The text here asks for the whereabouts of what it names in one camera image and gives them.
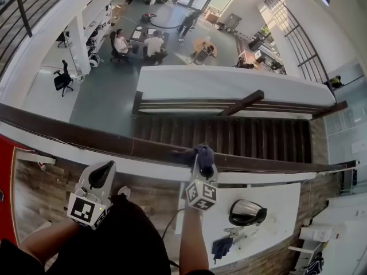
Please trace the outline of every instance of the metal railing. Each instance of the metal railing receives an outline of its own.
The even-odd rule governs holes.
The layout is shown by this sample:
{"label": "metal railing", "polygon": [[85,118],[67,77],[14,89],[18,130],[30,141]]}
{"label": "metal railing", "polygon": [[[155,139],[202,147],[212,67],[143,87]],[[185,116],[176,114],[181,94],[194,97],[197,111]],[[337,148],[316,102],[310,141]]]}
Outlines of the metal railing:
{"label": "metal railing", "polygon": [[301,69],[306,80],[317,83],[327,83],[331,93],[333,88],[325,67],[307,33],[302,25],[295,18],[289,8],[282,0],[265,0],[265,4],[271,11],[275,21],[284,31],[284,36],[288,39],[298,60],[298,67]]}
{"label": "metal railing", "polygon": [[0,8],[0,81],[26,36],[60,0],[8,0]]}

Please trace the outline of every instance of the railing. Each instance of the railing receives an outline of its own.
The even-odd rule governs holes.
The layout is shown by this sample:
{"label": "railing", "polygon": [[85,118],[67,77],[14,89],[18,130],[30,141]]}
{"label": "railing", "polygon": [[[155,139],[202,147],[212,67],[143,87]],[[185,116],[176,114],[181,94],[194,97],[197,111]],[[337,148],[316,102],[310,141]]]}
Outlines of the railing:
{"label": "railing", "polygon": [[293,13],[282,0],[265,0],[265,4],[292,46],[303,77],[306,80],[316,81],[317,83],[327,83],[330,92],[335,97],[325,67],[310,38]]}
{"label": "railing", "polygon": [[8,0],[0,8],[0,80],[26,36],[59,0]]}
{"label": "railing", "polygon": [[262,112],[287,112],[312,115],[313,119],[324,117],[332,113],[344,110],[348,107],[346,101],[336,103],[332,106],[319,106],[310,104],[295,104],[287,102],[266,101],[258,98],[248,104],[238,99],[155,99],[142,100],[143,93],[136,92],[132,114],[139,114],[144,110],[152,109],[200,109],[200,110],[223,110],[233,108],[237,105],[238,111],[262,111]]}
{"label": "railing", "polygon": [[[183,147],[155,143],[80,127],[78,125],[29,113],[4,104],[0,104],[0,122],[27,131],[36,136],[68,144],[70,146],[112,156],[144,160],[146,162],[183,166],[179,160],[173,159],[171,152],[172,150],[187,150],[187,148]],[[214,160],[220,172],[320,172],[340,170],[356,165],[355,162],[332,165],[285,162],[217,153],[214,155]]]}

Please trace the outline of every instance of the white shirt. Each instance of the white shirt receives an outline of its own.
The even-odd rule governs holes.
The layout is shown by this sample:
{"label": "white shirt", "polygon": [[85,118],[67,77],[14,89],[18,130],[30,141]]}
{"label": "white shirt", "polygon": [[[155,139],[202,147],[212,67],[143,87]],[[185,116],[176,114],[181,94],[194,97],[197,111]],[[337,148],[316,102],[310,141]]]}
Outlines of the white shirt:
{"label": "white shirt", "polygon": [[119,53],[127,53],[128,52],[128,49],[124,50],[124,48],[127,48],[127,46],[125,44],[125,41],[124,41],[123,37],[121,37],[121,38],[116,37],[115,40],[114,40],[114,46],[115,46],[117,52],[119,52]]}
{"label": "white shirt", "polygon": [[144,43],[148,45],[147,55],[151,57],[155,54],[155,52],[161,51],[161,46],[164,44],[164,40],[161,38],[153,37],[146,39]]}

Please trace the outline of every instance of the round table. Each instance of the round table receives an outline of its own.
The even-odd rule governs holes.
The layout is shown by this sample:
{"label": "round table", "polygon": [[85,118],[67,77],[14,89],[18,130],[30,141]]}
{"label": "round table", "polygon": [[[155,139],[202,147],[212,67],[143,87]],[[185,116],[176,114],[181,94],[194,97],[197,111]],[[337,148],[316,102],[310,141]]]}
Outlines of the round table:
{"label": "round table", "polygon": [[195,39],[194,42],[193,42],[193,48],[194,48],[195,52],[197,52],[197,53],[202,51],[204,46],[209,47],[210,45],[212,45],[214,47],[213,55],[215,57],[218,57],[218,50],[217,50],[217,48],[215,47],[215,45],[213,43],[206,42],[204,38]]}

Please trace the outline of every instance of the sleeve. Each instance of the sleeve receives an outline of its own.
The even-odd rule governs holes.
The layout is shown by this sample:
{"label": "sleeve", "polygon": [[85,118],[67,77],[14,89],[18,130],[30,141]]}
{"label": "sleeve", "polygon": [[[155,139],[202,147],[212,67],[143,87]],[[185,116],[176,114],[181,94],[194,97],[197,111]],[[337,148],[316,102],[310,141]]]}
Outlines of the sleeve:
{"label": "sleeve", "polygon": [[214,275],[214,273],[209,270],[195,270],[187,273],[186,275]]}
{"label": "sleeve", "polygon": [[1,273],[4,274],[45,274],[45,269],[40,262],[6,239],[0,243],[0,266]]}

